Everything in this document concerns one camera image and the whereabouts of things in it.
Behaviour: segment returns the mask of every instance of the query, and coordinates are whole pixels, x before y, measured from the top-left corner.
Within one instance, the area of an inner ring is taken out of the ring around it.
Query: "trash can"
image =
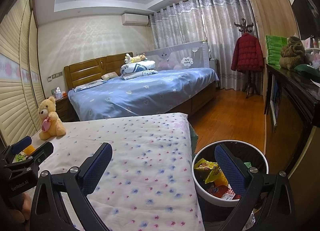
[[[209,184],[204,184],[204,180],[200,177],[199,173],[194,170],[194,165],[202,158],[209,162],[216,162],[214,158],[214,150],[218,144],[224,144],[235,157],[240,158],[243,162],[251,162],[252,167],[256,167],[261,173],[268,173],[268,163],[261,151],[253,145],[235,140],[218,141],[200,150],[192,162],[192,176],[196,185],[196,191],[199,196],[205,199],[210,204],[219,207],[234,207],[239,199],[224,200],[209,194],[205,189]]]

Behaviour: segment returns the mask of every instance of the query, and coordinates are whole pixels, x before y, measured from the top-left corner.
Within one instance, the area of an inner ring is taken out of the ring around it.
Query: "metal bolt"
[[[284,171],[282,171],[282,170],[281,170],[281,172],[279,172],[279,174],[280,174],[281,177],[287,176],[287,174],[286,174]]]
[[[49,174],[49,172],[47,170],[44,170],[43,172],[41,172],[41,177],[46,177]]]
[[[71,169],[70,169],[70,172],[71,173],[76,173],[76,172],[78,172],[78,167],[72,167]]]
[[[251,167],[251,168],[250,168],[250,172],[251,172],[251,173],[258,173],[258,169],[255,168],[255,167]]]

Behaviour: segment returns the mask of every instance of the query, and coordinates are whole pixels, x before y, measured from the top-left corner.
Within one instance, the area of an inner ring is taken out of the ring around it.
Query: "jacket sleeve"
[[[235,46],[235,51],[233,52],[233,58],[232,58],[232,64],[231,64],[231,70],[233,70],[233,71],[236,71],[237,65],[238,65],[239,40],[240,40],[240,38],[238,38],[236,46]]]
[[[256,53],[257,53],[257,59],[259,62],[259,67],[264,67],[262,49],[258,39],[256,41]]]

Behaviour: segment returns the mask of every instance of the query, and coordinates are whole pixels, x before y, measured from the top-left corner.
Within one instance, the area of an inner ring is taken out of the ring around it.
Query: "blue bedspread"
[[[211,68],[163,70],[129,80],[112,78],[80,92],[70,90],[68,96],[81,121],[162,114],[216,80]]]

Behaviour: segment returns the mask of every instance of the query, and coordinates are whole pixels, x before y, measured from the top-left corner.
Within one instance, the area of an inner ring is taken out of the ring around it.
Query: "headboard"
[[[64,67],[68,90],[101,79],[101,76],[106,73],[116,72],[120,76],[120,68],[124,64],[125,54],[90,59]]]

